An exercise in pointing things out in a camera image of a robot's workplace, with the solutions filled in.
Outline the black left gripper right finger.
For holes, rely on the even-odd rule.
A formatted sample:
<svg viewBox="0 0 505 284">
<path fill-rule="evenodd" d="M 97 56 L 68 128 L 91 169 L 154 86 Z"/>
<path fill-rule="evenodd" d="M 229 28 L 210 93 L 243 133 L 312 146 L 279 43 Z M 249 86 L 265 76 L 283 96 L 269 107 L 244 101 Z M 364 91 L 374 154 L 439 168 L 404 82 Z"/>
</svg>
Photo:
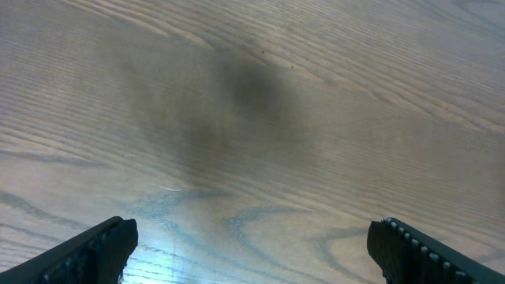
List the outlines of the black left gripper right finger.
<svg viewBox="0 0 505 284">
<path fill-rule="evenodd" d="M 504 284 L 504 275 L 396 218 L 372 221 L 368 254 L 387 284 Z"/>
</svg>

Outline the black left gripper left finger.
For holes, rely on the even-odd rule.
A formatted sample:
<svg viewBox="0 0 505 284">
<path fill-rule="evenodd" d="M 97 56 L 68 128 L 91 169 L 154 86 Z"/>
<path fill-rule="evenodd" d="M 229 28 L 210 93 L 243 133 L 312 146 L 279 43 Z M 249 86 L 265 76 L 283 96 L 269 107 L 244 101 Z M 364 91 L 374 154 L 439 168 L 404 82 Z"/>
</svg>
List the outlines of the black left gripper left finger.
<svg viewBox="0 0 505 284">
<path fill-rule="evenodd" d="M 1 284 L 118 284 L 138 245 L 137 222 L 114 216 L 1 273 Z"/>
</svg>

